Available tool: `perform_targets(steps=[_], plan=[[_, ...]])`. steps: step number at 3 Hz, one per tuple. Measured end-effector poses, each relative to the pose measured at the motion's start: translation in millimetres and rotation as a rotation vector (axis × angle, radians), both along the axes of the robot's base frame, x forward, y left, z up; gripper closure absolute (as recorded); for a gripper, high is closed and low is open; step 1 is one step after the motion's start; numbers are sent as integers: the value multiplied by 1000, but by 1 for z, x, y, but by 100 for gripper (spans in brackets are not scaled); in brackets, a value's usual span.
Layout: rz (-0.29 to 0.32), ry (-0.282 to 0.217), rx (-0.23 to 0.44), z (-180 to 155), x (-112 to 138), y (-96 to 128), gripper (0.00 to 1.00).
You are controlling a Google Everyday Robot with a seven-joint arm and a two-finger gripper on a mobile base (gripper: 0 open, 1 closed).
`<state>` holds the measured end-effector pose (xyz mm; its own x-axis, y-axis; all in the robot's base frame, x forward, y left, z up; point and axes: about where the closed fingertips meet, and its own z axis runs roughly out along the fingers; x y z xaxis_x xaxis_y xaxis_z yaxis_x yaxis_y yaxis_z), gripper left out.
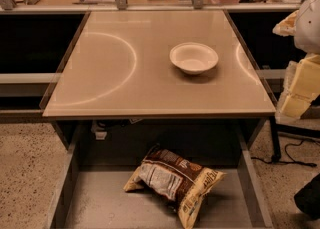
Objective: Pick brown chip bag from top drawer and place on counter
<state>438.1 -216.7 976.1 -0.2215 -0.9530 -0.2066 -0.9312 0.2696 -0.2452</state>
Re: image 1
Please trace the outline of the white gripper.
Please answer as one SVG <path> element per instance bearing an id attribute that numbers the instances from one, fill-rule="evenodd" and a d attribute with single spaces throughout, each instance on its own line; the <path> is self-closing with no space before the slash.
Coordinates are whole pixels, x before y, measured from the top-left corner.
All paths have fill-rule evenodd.
<path id="1" fill-rule="evenodd" d="M 296 10 L 276 24 L 276 35 L 294 36 L 298 49 L 307 53 L 296 67 L 280 113 L 300 118 L 320 95 L 320 0 L 305 0 Z"/>

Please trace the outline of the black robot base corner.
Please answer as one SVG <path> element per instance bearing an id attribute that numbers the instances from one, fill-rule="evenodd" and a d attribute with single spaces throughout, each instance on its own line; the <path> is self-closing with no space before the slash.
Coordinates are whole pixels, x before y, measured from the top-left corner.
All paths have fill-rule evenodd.
<path id="1" fill-rule="evenodd" d="M 294 201 L 298 209 L 312 219 L 320 218 L 320 174 L 294 195 Z"/>

